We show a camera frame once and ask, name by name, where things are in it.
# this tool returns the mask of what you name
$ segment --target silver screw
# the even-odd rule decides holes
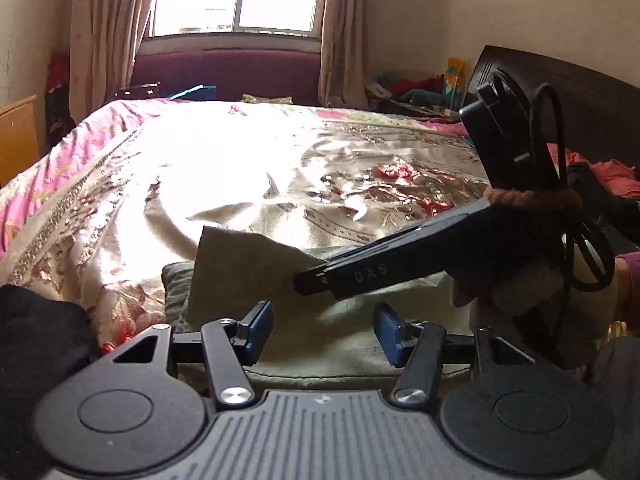
[[[220,400],[225,404],[244,404],[254,396],[242,386],[232,386],[220,392]]]
[[[427,394],[418,388],[403,388],[396,391],[394,397],[403,404],[420,404],[426,400]]]

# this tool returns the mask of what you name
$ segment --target coral cloth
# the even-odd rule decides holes
[[[552,143],[546,145],[551,153],[551,158],[558,164],[558,146]],[[607,162],[597,162],[591,164],[580,153],[571,152],[565,149],[566,163],[574,162],[588,163],[591,171],[596,174],[602,185],[617,196],[625,198],[640,198],[640,182],[636,180],[636,168],[625,166],[617,160]]]

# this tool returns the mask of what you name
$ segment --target wall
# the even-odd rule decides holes
[[[0,107],[30,95],[40,151],[46,150],[44,94],[55,49],[68,50],[68,0],[0,0]]]
[[[370,75],[473,65],[486,44],[579,64],[640,87],[640,0],[368,0]]]

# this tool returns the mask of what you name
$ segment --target beige curtain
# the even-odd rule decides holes
[[[325,106],[367,108],[364,0],[326,0],[319,97]]]
[[[73,0],[69,111],[76,122],[129,85],[152,0]]]

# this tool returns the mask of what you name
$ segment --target pink floral sheet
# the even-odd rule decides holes
[[[15,235],[67,180],[107,142],[180,101],[113,101],[78,124],[50,153],[0,189],[0,258]]]

